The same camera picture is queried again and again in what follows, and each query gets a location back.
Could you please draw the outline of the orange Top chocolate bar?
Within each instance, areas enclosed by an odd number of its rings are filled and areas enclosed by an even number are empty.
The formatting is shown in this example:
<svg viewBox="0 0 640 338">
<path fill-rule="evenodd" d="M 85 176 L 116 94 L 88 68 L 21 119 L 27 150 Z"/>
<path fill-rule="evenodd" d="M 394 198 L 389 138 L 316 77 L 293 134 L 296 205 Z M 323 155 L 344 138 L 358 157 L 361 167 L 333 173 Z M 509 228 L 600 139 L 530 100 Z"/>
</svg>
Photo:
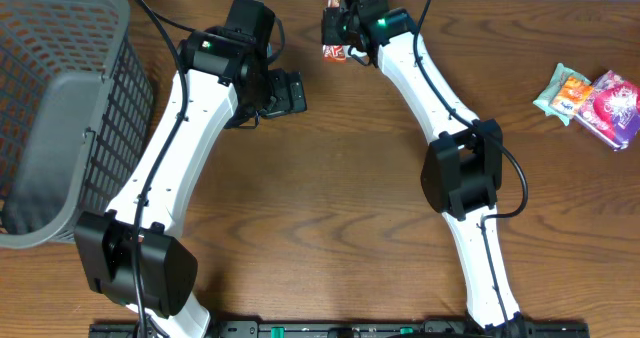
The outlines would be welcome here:
<svg viewBox="0 0 640 338">
<path fill-rule="evenodd" d="M 341 0 L 328 0 L 328 8 L 339 8 Z M 324 45 L 323 59 L 328 62 L 344 63 L 347 58 L 342 45 Z"/>
</svg>

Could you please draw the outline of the teal snack packet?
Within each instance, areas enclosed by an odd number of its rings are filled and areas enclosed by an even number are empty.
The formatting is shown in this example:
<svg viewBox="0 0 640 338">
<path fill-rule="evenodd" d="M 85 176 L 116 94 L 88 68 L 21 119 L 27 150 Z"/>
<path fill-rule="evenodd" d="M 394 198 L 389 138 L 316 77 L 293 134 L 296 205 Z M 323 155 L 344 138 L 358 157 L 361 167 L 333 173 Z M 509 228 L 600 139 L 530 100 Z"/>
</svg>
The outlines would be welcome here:
<svg viewBox="0 0 640 338">
<path fill-rule="evenodd" d="M 533 101 L 533 104 L 542 110 L 547 117 L 555 116 L 559 118 L 565 126 L 570 124 L 571 118 L 564 113 L 557 112 L 550 106 L 550 104 L 570 77 L 576 78 L 587 85 L 591 84 L 591 81 L 581 73 L 566 67 L 562 63 L 558 63 L 549 84 Z"/>
</svg>

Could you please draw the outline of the small orange snack packet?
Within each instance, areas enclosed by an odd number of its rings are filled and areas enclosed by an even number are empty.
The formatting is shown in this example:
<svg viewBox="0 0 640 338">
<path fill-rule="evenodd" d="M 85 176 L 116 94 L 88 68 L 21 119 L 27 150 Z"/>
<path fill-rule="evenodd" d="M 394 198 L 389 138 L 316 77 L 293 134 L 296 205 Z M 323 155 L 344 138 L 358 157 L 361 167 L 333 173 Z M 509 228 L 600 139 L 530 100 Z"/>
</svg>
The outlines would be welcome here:
<svg viewBox="0 0 640 338">
<path fill-rule="evenodd" d="M 593 90 L 594 88 L 587 82 L 570 76 L 551 101 L 550 107 L 558 113 L 573 117 Z"/>
</svg>

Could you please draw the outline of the purple red snack packet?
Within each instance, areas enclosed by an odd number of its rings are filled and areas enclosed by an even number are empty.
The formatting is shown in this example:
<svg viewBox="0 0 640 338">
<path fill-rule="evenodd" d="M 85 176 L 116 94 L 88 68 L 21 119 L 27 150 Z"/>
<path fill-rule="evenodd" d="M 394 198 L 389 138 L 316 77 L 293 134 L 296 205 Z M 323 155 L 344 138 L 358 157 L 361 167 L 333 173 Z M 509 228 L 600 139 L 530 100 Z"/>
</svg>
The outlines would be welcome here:
<svg viewBox="0 0 640 338">
<path fill-rule="evenodd" d="M 612 70 L 592 87 L 575 120 L 612 150 L 626 149 L 639 132 L 639 87 Z"/>
</svg>

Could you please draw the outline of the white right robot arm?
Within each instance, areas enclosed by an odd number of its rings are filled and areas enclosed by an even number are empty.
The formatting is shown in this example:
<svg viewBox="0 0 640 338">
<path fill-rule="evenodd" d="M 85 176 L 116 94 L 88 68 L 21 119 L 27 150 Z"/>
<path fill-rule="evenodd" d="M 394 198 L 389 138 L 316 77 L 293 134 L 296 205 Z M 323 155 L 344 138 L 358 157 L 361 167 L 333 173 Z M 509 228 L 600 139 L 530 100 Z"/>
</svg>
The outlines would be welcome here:
<svg viewBox="0 0 640 338">
<path fill-rule="evenodd" d="M 389 0 L 330 0 L 322 42 L 379 69 L 401 93 L 428 144 L 420 183 L 453 236 L 466 286 L 466 308 L 480 334 L 517 336 L 520 308 L 501 256 L 497 209 L 502 164 L 513 155 L 499 124 L 479 117 L 438 70 L 413 19 Z"/>
</svg>

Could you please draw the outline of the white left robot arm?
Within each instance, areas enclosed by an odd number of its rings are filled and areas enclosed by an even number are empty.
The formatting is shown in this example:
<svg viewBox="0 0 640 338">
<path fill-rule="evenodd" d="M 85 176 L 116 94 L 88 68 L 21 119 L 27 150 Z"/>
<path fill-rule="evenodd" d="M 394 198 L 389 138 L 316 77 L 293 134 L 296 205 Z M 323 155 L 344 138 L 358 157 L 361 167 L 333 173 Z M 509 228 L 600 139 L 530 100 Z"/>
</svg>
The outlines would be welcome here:
<svg viewBox="0 0 640 338">
<path fill-rule="evenodd" d="M 307 108 L 301 75 L 272 69 L 268 32 L 195 31 L 174 55 L 168 105 L 131 177 L 105 212 L 82 214 L 76 247 L 92 291 L 138 315 L 93 324 L 92 337 L 203 337 L 198 262 L 180 243 L 186 209 L 219 134 Z"/>
</svg>

